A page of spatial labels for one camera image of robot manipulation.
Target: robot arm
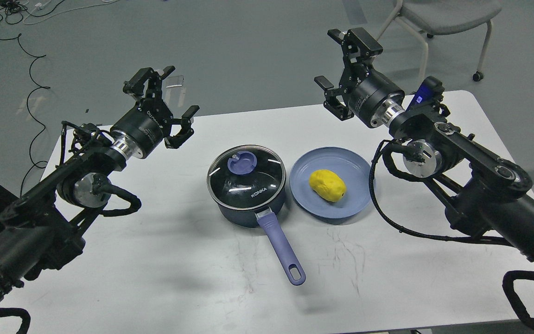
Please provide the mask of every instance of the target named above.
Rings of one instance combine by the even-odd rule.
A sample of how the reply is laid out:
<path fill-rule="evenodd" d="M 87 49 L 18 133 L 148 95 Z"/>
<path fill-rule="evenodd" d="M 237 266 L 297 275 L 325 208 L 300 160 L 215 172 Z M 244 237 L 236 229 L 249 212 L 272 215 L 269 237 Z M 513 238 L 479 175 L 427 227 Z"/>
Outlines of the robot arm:
<path fill-rule="evenodd" d="M 132 156 L 146 158 L 162 140 L 167 148 L 178 148 L 193 135 L 191 119 L 199 106 L 191 106 L 182 118 L 174 119 L 162 99 L 162 80 L 173 70 L 174 66 L 169 66 L 160 75 L 151 68 L 142 68 L 125 82 L 123 91 L 135 97 L 135 106 L 110 132 L 91 123 L 78 127 L 63 122 L 59 166 L 0 214 L 0 222 L 6 226 L 0 233 L 0 302 L 13 287 L 24 285 L 21 278 L 32 281 L 43 269 L 59 270 L 80 255 L 85 246 L 82 236 L 100 214 L 123 216 L 139 210 L 140 200 L 110 184 L 108 175 L 122 171 Z M 172 136 L 171 127 L 176 124 L 181 129 Z M 67 126 L 74 128 L 70 150 L 74 155 L 64 161 Z M 55 191 L 82 211 L 71 220 L 64 218 L 55 207 Z M 111 195 L 129 202 L 129 207 L 104 210 Z M 23 319 L 19 333 L 25 333 L 30 323 L 27 311 L 0 308 L 0 317 L 10 315 Z"/>
<path fill-rule="evenodd" d="M 423 182 L 445 205 L 451 228 L 468 235 L 433 239 L 511 245 L 534 262 L 534 200 L 526 195 L 532 181 L 525 170 L 473 141 L 473 134 L 462 135 L 459 127 L 447 121 L 450 112 L 441 103 L 442 82 L 426 78 L 404 109 L 401 104 L 405 93 L 372 66 L 382 47 L 368 32 L 355 28 L 346 33 L 329 30 L 328 35 L 341 45 L 345 68 L 338 88 L 323 76 L 314 78 L 324 90 L 324 107 L 342 121 L 357 116 L 370 128 L 385 125 L 394 138 L 377 150 L 371 178 L 375 163 L 382 156 L 395 177 Z M 409 173 L 395 167 L 392 153 L 403 155 Z M 472 177 L 465 186 L 460 186 L 443 173 L 463 159 L 469 161 Z M 439 184 L 456 195 L 449 196 Z M 402 232 L 405 229 L 395 227 Z M 496 230 L 504 238 L 484 237 L 489 230 Z M 503 282 L 504 292 L 518 317 L 534 329 L 534 319 L 514 292 L 515 279 L 534 280 L 534 272 L 510 271 Z"/>

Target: chair leg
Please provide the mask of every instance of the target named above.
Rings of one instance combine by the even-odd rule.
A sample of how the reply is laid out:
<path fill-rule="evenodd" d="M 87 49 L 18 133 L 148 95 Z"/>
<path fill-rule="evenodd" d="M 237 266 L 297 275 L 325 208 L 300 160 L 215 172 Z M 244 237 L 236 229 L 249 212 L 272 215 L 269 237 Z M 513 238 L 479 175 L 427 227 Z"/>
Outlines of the chair leg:
<path fill-rule="evenodd" d="M 407 30 L 411 35 L 413 35 L 416 39 L 418 39 L 422 43 L 422 47 L 424 48 L 422 57 L 421 57 L 421 64 L 420 64 L 420 74 L 418 76 L 419 82 L 424 81 L 424 77 L 426 75 L 426 66 L 428 65 L 428 43 L 426 40 L 424 40 L 423 36 L 417 30 L 413 29 L 410 25 L 408 25 L 401 17 L 397 17 L 396 19 L 397 23 L 401 25 L 405 30 Z"/>
<path fill-rule="evenodd" d="M 375 40 L 379 40 L 380 36 L 384 33 L 386 28 L 390 25 L 390 23 L 394 20 L 394 18 L 399 15 L 399 11 L 401 10 L 401 7 L 403 6 L 403 0 L 397 1 L 397 5 L 394 6 L 393 11 L 390 13 L 390 15 L 386 18 L 386 21 L 384 21 L 382 25 L 382 29 L 380 29 L 379 34 L 375 37 Z"/>
<path fill-rule="evenodd" d="M 479 57 L 479 63 L 477 63 L 477 72 L 481 73 L 481 70 L 483 69 L 483 61 L 485 60 L 485 52 L 488 49 L 488 45 L 490 44 L 490 37 L 491 37 L 491 28 L 492 28 L 492 22 L 487 21 L 486 25 L 488 26 L 488 31 L 485 33 L 485 40 L 483 41 L 483 48 L 481 49 L 481 57 Z"/>

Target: plate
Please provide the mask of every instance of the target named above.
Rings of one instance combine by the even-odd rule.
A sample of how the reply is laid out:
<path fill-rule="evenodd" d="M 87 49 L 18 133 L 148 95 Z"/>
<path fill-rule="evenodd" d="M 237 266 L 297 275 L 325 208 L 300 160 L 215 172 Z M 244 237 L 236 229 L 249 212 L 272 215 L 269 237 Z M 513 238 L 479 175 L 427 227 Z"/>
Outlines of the plate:
<path fill-rule="evenodd" d="M 329 169 L 345 182 L 347 191 L 335 203 L 320 197 L 308 183 L 310 174 Z M 370 202 L 368 174 L 370 165 L 358 154 L 345 148 L 317 148 L 294 163 L 290 189 L 296 202 L 306 211 L 323 218 L 347 218 L 362 211 Z"/>

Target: purple handle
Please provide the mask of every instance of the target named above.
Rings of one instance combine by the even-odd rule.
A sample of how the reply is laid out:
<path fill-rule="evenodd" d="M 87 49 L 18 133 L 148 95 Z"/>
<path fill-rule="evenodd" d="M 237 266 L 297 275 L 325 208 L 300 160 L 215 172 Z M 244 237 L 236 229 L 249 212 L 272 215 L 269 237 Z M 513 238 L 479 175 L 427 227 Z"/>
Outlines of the purple handle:
<path fill-rule="evenodd" d="M 259 226 L 265 230 L 265 233 L 267 233 L 267 237 L 269 237 L 269 241 L 271 241 L 271 245 L 273 246 L 277 257 L 280 259 L 281 266 L 284 268 L 286 275 L 288 275 L 290 283 L 293 285 L 304 283 L 306 281 L 304 269 L 300 266 L 300 262 L 298 261 L 296 254 L 294 254 L 284 231 L 281 229 L 275 213 L 271 212 L 266 214 L 265 216 L 258 218 L 257 222 L 259 223 Z M 291 273 L 291 270 L 294 268 L 298 270 L 298 279 L 295 279 Z"/>

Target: lid knob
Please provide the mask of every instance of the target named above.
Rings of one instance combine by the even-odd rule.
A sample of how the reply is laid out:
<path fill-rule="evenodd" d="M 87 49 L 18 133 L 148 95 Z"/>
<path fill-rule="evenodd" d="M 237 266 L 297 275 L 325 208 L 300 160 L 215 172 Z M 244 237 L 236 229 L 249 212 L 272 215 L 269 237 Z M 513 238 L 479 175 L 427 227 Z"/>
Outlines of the lid knob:
<path fill-rule="evenodd" d="M 228 159 L 228 169 L 236 175 L 245 175 L 257 166 L 257 157 L 249 151 L 239 151 Z"/>

